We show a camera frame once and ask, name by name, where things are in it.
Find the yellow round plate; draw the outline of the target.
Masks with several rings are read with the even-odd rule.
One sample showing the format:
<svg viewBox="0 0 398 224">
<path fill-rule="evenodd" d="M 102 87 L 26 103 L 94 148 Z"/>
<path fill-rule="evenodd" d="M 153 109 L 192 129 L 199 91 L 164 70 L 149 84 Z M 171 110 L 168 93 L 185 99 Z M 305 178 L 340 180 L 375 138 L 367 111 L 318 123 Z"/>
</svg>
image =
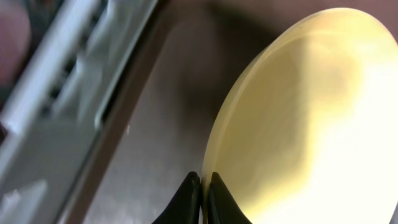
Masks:
<svg viewBox="0 0 398 224">
<path fill-rule="evenodd" d="M 252 223 L 389 223 L 397 205 L 397 42 L 352 8 L 290 26 L 244 69 L 212 127 L 220 176 Z"/>
</svg>

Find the pink white bowl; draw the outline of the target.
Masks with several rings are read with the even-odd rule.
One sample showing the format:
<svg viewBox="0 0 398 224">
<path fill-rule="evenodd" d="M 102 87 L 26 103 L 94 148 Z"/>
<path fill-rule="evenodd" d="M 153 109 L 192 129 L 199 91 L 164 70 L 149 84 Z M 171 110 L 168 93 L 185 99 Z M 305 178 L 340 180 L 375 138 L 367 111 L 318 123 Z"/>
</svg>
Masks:
<svg viewBox="0 0 398 224">
<path fill-rule="evenodd" d="M 29 50 L 31 29 L 24 6 L 14 1 L 1 1 L 1 86 L 16 78 Z"/>
</svg>

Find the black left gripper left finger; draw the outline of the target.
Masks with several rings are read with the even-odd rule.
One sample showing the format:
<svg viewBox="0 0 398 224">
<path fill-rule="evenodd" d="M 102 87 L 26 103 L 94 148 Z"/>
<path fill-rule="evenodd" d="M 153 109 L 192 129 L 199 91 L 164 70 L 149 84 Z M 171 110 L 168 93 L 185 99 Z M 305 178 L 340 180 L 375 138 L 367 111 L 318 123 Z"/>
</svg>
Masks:
<svg viewBox="0 0 398 224">
<path fill-rule="evenodd" d="M 191 171 L 184 178 L 164 211 L 153 224 L 198 224 L 201 207 L 201 183 Z"/>
</svg>

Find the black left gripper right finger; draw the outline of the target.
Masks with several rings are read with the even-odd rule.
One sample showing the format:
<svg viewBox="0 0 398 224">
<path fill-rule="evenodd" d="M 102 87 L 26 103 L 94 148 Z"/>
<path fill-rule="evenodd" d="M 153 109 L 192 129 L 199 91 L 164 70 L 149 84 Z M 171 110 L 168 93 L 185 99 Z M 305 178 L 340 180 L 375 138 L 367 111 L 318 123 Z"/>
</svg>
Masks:
<svg viewBox="0 0 398 224">
<path fill-rule="evenodd" d="M 217 172 L 212 173 L 207 199 L 209 224 L 251 224 Z"/>
</svg>

